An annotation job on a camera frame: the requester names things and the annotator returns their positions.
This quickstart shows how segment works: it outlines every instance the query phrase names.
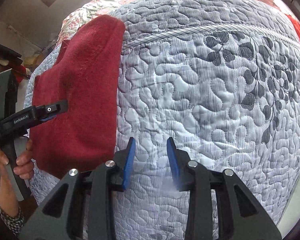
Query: silver screw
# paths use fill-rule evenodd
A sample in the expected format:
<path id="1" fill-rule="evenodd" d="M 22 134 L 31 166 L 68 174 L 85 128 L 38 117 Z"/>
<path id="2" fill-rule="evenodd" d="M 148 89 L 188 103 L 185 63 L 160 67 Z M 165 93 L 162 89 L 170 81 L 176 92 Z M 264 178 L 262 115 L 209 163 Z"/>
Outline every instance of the silver screw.
<path id="1" fill-rule="evenodd" d="M 188 166 L 191 168 L 195 168 L 196 166 L 198 166 L 198 163 L 196 161 L 189 161 Z"/>
<path id="2" fill-rule="evenodd" d="M 113 160 L 106 161 L 106 166 L 113 167 L 113 166 L 115 166 L 115 162 Z"/>
<path id="3" fill-rule="evenodd" d="M 225 170 L 225 174 L 227 175 L 227 176 L 232 176 L 233 174 L 234 174 L 234 172 L 233 172 L 233 170 L 231 170 L 231 169 L 226 169 Z"/>
<path id="4" fill-rule="evenodd" d="M 70 176 L 75 176 L 77 174 L 78 174 L 78 170 L 77 169 L 71 169 L 71 170 L 69 170 L 69 175 Z"/>

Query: person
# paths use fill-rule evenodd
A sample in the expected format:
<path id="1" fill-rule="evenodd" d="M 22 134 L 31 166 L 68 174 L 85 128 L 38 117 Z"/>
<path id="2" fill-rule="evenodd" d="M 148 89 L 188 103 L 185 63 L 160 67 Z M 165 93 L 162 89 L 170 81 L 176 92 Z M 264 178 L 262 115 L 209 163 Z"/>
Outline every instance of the person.
<path id="1" fill-rule="evenodd" d="M 17 158 L 17 166 L 13 172 L 21 179 L 31 179 L 34 175 L 34 163 L 32 162 L 32 141 L 28 140 L 26 150 Z M 16 194 L 12 188 L 5 166 L 9 160 L 0 150 L 0 218 L 6 226 L 17 236 L 25 223 L 25 218 L 19 207 Z"/>

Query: checkered sleeve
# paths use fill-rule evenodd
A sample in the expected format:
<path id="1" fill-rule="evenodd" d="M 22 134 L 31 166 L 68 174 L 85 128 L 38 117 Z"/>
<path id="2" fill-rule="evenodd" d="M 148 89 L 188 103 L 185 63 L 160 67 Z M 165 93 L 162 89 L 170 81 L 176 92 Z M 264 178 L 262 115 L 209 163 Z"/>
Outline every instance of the checkered sleeve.
<path id="1" fill-rule="evenodd" d="M 21 212 L 20 207 L 19 207 L 18 215 L 15 217 L 10 217 L 0 207 L 0 218 L 6 224 L 6 226 L 13 232 L 15 236 L 18 236 L 21 228 L 25 223 L 25 218 Z"/>

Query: gray handle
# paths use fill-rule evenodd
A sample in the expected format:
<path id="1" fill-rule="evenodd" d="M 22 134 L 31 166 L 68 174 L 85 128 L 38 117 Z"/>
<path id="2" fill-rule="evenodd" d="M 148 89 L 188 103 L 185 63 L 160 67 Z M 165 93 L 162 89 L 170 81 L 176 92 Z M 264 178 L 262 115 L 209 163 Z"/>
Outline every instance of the gray handle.
<path id="1" fill-rule="evenodd" d="M 1 149 L 9 159 L 9 164 L 6 165 L 6 170 L 18 201 L 22 201 L 31 195 L 29 179 L 21 179 L 19 175 L 16 175 L 13 172 L 14 167 L 17 166 L 16 159 L 26 150 L 28 140 L 28 137 L 21 136 L 15 138 L 13 142 L 4 145 Z"/>

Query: bed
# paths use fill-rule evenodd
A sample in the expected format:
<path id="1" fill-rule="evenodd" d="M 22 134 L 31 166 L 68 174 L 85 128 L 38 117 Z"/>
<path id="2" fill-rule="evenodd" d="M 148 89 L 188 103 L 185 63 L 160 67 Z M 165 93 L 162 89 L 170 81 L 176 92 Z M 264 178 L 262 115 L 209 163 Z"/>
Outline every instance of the bed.
<path id="1" fill-rule="evenodd" d="M 183 238 L 189 195 L 169 187 L 169 136 L 207 168 L 233 169 L 287 235 L 300 218 L 300 33 L 289 8 L 281 0 L 93 0 L 63 21 L 25 107 L 61 42 L 101 14 L 126 25 L 115 150 L 130 136 L 137 142 L 131 188 L 115 195 L 117 236 Z M 57 182 L 35 169 L 38 203 Z M 213 206 L 216 239 L 215 197 Z"/>

